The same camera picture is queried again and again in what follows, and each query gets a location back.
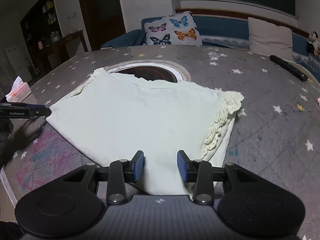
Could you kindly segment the butterfly print pillow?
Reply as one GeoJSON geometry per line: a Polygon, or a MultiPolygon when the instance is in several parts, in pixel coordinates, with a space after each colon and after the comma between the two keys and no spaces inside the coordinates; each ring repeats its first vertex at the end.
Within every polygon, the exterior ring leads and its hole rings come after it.
{"type": "Polygon", "coordinates": [[[144,24],[147,45],[201,46],[202,40],[190,11],[161,17],[144,24]]]}

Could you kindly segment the black remote bar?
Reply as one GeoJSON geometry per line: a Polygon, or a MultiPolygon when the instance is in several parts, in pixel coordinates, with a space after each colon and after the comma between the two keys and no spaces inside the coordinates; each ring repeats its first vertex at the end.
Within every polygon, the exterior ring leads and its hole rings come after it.
{"type": "Polygon", "coordinates": [[[279,65],[281,68],[287,70],[294,77],[299,79],[302,82],[306,82],[308,80],[308,76],[301,72],[298,68],[294,67],[292,64],[287,61],[277,57],[276,55],[270,55],[269,59],[275,64],[279,65]]]}

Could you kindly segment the dark wooden side table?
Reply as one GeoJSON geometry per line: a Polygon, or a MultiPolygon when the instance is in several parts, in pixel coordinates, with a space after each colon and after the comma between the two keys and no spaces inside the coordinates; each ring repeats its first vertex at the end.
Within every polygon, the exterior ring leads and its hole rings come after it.
{"type": "Polygon", "coordinates": [[[85,52],[88,52],[87,44],[84,38],[83,30],[79,30],[73,32],[58,41],[54,42],[49,46],[49,50],[52,52],[54,59],[56,59],[57,64],[61,65],[62,63],[66,62],[70,59],[69,53],[67,51],[67,44],[72,42],[76,39],[80,39],[81,44],[84,48],[85,52]]]}

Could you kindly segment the dark display shelf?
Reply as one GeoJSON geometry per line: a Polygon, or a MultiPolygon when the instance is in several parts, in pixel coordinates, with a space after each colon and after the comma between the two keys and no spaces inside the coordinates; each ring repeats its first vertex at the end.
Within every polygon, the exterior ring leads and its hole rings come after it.
{"type": "Polygon", "coordinates": [[[33,64],[31,76],[50,72],[56,63],[52,34],[61,37],[54,0],[38,0],[22,18],[20,26],[33,64]]]}

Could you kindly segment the dark wooden door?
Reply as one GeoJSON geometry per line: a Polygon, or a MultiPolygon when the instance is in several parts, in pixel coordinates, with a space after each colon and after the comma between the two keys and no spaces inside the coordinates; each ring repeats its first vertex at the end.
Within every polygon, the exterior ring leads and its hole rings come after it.
{"type": "Polygon", "coordinates": [[[126,33],[120,0],[79,0],[92,50],[126,33]]]}

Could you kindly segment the white refrigerator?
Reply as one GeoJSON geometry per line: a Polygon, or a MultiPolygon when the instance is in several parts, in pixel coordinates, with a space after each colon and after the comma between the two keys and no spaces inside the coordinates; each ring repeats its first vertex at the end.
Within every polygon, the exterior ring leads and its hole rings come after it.
{"type": "Polygon", "coordinates": [[[29,59],[25,57],[18,45],[14,45],[5,49],[5,53],[10,65],[13,67],[16,76],[19,76],[24,82],[32,80],[29,68],[31,64],[29,59]]]}

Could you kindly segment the pale green t-shirt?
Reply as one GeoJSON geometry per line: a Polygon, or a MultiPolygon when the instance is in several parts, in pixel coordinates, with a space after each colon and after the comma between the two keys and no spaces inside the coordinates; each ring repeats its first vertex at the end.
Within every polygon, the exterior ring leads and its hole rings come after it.
{"type": "Polygon", "coordinates": [[[243,95],[196,83],[148,81],[96,69],[51,106],[47,122],[100,166],[143,151],[137,187],[155,195],[191,194],[177,153],[222,166],[243,95]]]}

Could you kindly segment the grey star tablecloth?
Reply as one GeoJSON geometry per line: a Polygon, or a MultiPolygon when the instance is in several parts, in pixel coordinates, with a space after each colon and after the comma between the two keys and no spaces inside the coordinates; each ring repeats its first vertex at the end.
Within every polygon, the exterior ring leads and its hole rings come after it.
{"type": "MultiPolygon", "coordinates": [[[[108,48],[78,55],[32,87],[30,102],[48,106],[85,81],[93,70],[129,61],[170,61],[199,85],[244,96],[226,160],[297,195],[306,217],[299,235],[319,239],[319,83],[302,82],[267,56],[245,50],[197,46],[108,48]]],[[[11,209],[23,195],[88,162],[43,118],[14,120],[17,137],[1,133],[2,178],[8,178],[11,209]]]]}

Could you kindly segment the beige plain pillow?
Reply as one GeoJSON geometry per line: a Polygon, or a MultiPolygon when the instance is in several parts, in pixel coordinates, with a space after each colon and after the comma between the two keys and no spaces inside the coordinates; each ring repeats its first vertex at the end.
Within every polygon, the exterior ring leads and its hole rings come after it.
{"type": "Polygon", "coordinates": [[[292,30],[249,17],[249,51],[293,61],[292,30]]]}

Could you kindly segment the pink tissue box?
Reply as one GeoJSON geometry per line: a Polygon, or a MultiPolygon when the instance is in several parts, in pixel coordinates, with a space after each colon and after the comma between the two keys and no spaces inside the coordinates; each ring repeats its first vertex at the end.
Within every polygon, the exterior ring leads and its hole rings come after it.
{"type": "Polygon", "coordinates": [[[16,77],[11,91],[7,94],[7,102],[22,102],[31,94],[31,89],[27,82],[24,82],[20,76],[16,77]]]}

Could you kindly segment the blue sofa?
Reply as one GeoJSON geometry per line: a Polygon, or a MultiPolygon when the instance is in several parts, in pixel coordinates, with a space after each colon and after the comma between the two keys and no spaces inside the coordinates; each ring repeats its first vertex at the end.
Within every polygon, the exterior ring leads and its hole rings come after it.
{"type": "MultiPolygon", "coordinates": [[[[221,46],[228,48],[248,49],[249,28],[246,20],[223,18],[215,16],[193,16],[205,46],[221,46]]],[[[160,20],[159,17],[145,18],[141,21],[141,28],[116,37],[100,48],[118,48],[127,46],[141,46],[145,43],[144,25],[160,20]]],[[[319,58],[307,53],[308,40],[302,31],[292,31],[292,45],[294,61],[319,71],[319,58]]]]}

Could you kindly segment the panda plush toy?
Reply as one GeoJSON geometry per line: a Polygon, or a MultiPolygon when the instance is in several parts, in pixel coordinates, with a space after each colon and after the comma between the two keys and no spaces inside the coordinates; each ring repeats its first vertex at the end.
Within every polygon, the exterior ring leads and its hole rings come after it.
{"type": "Polygon", "coordinates": [[[312,31],[309,34],[308,43],[306,46],[306,52],[309,54],[313,54],[316,57],[320,56],[320,44],[318,40],[318,34],[316,31],[312,31]]]}

